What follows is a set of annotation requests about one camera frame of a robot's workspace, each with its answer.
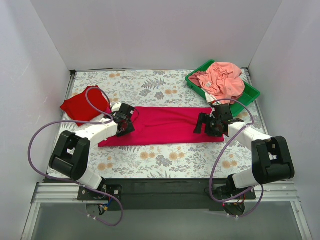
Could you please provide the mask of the magenta t shirt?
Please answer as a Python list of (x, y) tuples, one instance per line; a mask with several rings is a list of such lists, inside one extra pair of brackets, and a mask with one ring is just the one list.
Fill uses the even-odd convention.
[(220, 143), (224, 138), (194, 133), (200, 113), (210, 114), (209, 107), (137, 106), (133, 114), (134, 131), (113, 136), (98, 147), (126, 147), (166, 144)]

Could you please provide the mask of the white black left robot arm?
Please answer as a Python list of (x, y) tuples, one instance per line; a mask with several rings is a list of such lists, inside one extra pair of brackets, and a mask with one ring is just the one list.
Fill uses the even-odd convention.
[(89, 187), (95, 200), (106, 196), (103, 178), (88, 167), (90, 149), (112, 137), (122, 137), (135, 131), (131, 120), (135, 108), (126, 103), (112, 107), (112, 115), (97, 124), (76, 132), (63, 131), (49, 160), (49, 167), (71, 180)]

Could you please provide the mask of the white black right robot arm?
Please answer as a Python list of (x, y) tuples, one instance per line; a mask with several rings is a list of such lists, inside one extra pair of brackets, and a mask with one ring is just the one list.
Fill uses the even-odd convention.
[(210, 114), (200, 113), (195, 134), (211, 137), (223, 135), (236, 140), (251, 151), (251, 168), (228, 176), (221, 188), (232, 199), (237, 199), (249, 187), (292, 179), (295, 168), (286, 139), (261, 133), (240, 118), (234, 118), (229, 104), (213, 107)]

